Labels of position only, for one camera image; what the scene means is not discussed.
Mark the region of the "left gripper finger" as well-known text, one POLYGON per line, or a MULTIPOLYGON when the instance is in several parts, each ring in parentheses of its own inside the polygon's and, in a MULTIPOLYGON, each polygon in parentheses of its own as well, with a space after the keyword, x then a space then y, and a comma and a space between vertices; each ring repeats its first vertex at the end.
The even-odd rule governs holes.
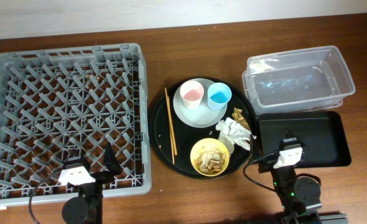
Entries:
POLYGON ((104 160, 103 165, 109 171, 118 171, 119 170, 119 163, 114 155, 113 148, 111 144, 108 142, 105 148, 104 160))
POLYGON ((65 168, 72 169, 76 167, 84 167, 86 171, 90 170, 90 164, 81 154, 81 149, 73 151, 65 161, 65 168))

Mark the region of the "gold foil wrapper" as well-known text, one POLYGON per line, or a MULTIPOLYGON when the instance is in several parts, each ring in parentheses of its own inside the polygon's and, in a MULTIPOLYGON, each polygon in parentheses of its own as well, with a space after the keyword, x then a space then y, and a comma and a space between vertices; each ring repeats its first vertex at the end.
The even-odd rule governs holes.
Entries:
POLYGON ((250 131, 250 127, 248 122, 246 121, 245 117, 242 115, 242 111, 241 109, 238 108, 234 108, 232 117, 233 119, 239 123, 240 125, 242 125, 243 128, 247 129, 248 131, 250 131))

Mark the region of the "white paper napkin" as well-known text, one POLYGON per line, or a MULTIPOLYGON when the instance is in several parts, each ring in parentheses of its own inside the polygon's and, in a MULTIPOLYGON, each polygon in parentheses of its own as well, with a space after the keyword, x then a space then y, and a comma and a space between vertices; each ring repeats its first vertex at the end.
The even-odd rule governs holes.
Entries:
POLYGON ((252 151, 251 137, 256 136, 235 120, 226 118, 219 121, 215 128, 220 132, 218 140, 226 146, 230 156, 235 150, 235 144, 249 152, 252 151))

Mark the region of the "yellow plastic bowl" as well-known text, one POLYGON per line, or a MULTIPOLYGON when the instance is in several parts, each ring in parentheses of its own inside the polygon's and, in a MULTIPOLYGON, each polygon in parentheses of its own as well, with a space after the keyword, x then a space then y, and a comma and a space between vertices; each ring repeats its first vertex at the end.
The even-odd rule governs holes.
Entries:
POLYGON ((215 176, 218 176, 220 174, 222 174, 226 168, 228 167, 228 164, 229 164, 229 161, 230 161, 230 155, 228 153, 228 150, 226 148, 226 146, 220 142, 219 140, 217 139, 213 139, 213 138, 206 138, 206 139, 202 139, 200 141, 198 141, 193 147, 192 147, 192 150, 190 152, 190 162, 192 163, 192 166, 193 168, 198 172, 200 173, 201 175, 204 175, 204 176, 207 176, 207 177, 215 177, 215 176), (216 174, 212 174, 212 175, 207 175, 207 174, 202 174, 196 167, 195 167, 195 164, 194 164, 194 160, 198 157, 198 155, 207 150, 207 149, 211 149, 211 148, 217 148, 217 149, 220 149, 221 151, 225 152, 226 153, 226 159, 225 159, 225 165, 222 169, 222 171, 219 171, 218 173, 216 174))

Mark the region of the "food scraps and rice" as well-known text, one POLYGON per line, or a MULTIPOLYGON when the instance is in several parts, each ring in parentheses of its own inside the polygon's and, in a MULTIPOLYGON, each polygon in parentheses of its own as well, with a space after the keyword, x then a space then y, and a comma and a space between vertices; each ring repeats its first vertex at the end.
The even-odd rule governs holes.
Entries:
POLYGON ((226 153, 215 147, 201 152, 194 160, 195 167, 207 175, 222 171, 225 165, 226 153))

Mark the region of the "blue plastic cup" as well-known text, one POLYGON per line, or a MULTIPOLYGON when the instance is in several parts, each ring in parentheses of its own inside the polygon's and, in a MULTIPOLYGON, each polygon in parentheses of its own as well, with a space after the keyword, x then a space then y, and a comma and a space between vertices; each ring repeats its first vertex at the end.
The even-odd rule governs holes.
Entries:
POLYGON ((208 107, 211 110, 221 110, 224 108, 232 97, 230 87, 224 83, 214 83, 207 91, 208 107))

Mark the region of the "pink plastic cup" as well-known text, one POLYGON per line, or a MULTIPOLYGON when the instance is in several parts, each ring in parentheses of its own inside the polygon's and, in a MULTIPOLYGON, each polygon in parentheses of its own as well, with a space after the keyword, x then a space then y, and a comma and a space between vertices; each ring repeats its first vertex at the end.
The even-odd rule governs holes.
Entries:
POLYGON ((204 92, 203 85, 195 80, 189 80, 183 83, 179 91, 184 105, 192 110, 199 107, 204 92))

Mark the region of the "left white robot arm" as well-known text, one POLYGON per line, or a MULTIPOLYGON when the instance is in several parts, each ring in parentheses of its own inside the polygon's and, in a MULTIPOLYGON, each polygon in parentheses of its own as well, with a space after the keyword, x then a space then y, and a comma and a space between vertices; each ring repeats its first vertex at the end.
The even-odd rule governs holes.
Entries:
POLYGON ((91 174, 89 162, 79 151, 73 152, 64 162, 58 181, 78 190, 78 196, 68 200, 62 208, 65 223, 102 222, 103 186, 122 173, 110 143, 105 148, 103 165, 106 170, 91 174))

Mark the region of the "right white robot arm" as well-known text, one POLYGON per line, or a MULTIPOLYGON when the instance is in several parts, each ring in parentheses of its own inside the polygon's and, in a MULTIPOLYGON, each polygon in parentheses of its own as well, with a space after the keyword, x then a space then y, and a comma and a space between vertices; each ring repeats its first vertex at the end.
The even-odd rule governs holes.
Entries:
POLYGON ((345 214, 321 215, 321 180, 312 174, 297 174, 295 166, 301 161, 305 143, 291 131, 285 130, 285 138, 275 152, 277 161, 270 172, 274 190, 279 197, 283 212, 276 214, 276 223, 283 224, 347 224, 345 214))

